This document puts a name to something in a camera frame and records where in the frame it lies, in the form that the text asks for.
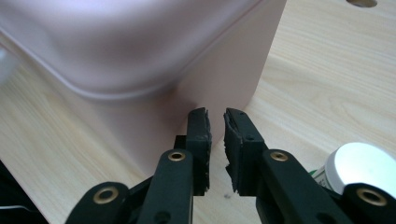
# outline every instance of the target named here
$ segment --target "metal screw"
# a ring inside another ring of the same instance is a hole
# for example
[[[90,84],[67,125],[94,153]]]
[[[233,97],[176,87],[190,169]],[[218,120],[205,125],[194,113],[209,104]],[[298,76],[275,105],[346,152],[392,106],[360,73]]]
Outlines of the metal screw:
[[[119,191],[115,187],[104,187],[95,193],[93,201],[98,204],[111,203],[118,196]]]
[[[387,199],[380,193],[371,189],[358,189],[358,196],[367,203],[375,206],[385,206],[387,205]]]
[[[289,159],[289,157],[283,152],[275,151],[275,152],[272,152],[270,155],[271,155],[271,158],[276,161],[286,161]]]
[[[171,161],[183,161],[185,158],[186,155],[182,152],[172,152],[168,155],[168,159]]]

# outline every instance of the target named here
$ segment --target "wood grain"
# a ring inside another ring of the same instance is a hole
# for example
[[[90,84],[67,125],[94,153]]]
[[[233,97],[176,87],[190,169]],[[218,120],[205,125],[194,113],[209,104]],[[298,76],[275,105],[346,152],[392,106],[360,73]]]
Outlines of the wood grain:
[[[256,94],[246,108],[269,147],[305,169],[347,142],[396,156],[396,2],[289,0]],[[50,223],[64,223],[87,189],[143,180],[20,67],[0,87],[0,158]],[[194,223],[260,223],[253,198],[231,189],[222,143],[214,146],[211,189],[194,198]]]

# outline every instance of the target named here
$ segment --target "pink box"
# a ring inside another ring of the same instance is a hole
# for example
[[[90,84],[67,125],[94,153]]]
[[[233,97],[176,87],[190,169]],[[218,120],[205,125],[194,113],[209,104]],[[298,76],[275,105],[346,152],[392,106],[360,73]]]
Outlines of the pink box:
[[[28,63],[120,155],[152,174],[206,107],[256,90],[286,0],[0,0],[2,45]]]

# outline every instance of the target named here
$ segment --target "white cylindrical object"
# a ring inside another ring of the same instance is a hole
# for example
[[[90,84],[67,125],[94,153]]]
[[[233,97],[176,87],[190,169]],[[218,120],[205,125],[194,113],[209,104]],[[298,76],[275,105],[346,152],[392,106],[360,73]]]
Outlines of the white cylindrical object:
[[[348,143],[334,151],[312,176],[323,187],[342,194],[344,187],[365,183],[396,198],[396,160],[384,150],[364,143]]]

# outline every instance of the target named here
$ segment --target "wooden table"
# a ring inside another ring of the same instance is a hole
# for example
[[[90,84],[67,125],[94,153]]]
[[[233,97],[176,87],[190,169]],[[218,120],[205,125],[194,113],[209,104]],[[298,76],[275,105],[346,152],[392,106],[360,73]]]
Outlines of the wooden table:
[[[20,67],[0,87],[0,158],[50,223],[64,223],[92,186],[143,180]],[[306,170],[348,142],[396,155],[396,2],[372,8],[344,0],[289,0],[246,108],[269,147],[286,149]],[[240,198],[211,156],[212,187],[194,198],[194,223],[260,223],[253,198]]]

